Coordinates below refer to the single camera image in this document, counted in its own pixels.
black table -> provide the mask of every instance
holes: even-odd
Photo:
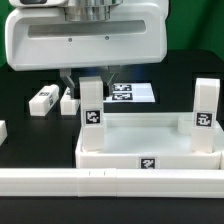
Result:
[[[72,76],[101,75],[105,68],[74,69]],[[208,51],[169,51],[160,64],[124,66],[117,82],[151,82],[156,103],[106,104],[106,113],[191,112],[196,78],[221,80],[217,119],[224,127],[224,62]],[[59,71],[0,69],[0,120],[8,138],[0,147],[1,168],[72,168],[80,112],[61,116],[59,101],[44,118],[29,115],[28,101],[44,86],[65,86]],[[5,223],[222,223],[224,200],[164,198],[0,198]]]

black surface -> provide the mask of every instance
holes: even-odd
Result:
[[[79,76],[101,75],[105,68],[77,69]],[[170,51],[160,64],[122,68],[118,82],[153,85],[154,104],[105,105],[105,112],[190,112],[197,77],[220,78],[218,120],[224,121],[224,63],[207,51]],[[80,114],[63,117],[59,102],[45,118],[30,117],[28,101],[44,86],[64,84],[58,71],[14,72],[0,69],[0,120],[8,139],[0,147],[0,167],[69,168],[80,130]],[[222,223],[224,200],[163,198],[0,198],[0,224],[8,223]]]

white tray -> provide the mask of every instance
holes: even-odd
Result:
[[[189,120],[189,116],[191,117],[191,113],[104,114],[104,150],[84,152],[80,134],[76,147],[76,166],[117,169],[220,169],[224,151],[224,133],[220,125],[218,122],[215,125],[213,153],[192,153],[192,120]],[[178,120],[183,117],[188,119],[184,121],[185,134],[178,131]]]

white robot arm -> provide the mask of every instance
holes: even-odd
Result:
[[[168,0],[10,2],[18,8],[6,22],[6,54],[15,70],[154,63],[167,52]]]

white foam block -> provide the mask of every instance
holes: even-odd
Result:
[[[79,104],[80,100],[71,99],[70,88],[67,88],[60,101],[61,115],[76,115]]]
[[[7,130],[5,121],[0,121],[0,146],[5,141],[6,137],[7,137]]]
[[[220,80],[197,79],[191,151],[212,153]]]
[[[103,82],[100,77],[80,78],[82,149],[86,152],[104,148]]]
[[[59,87],[57,85],[44,86],[29,101],[31,116],[45,116],[59,99]]]

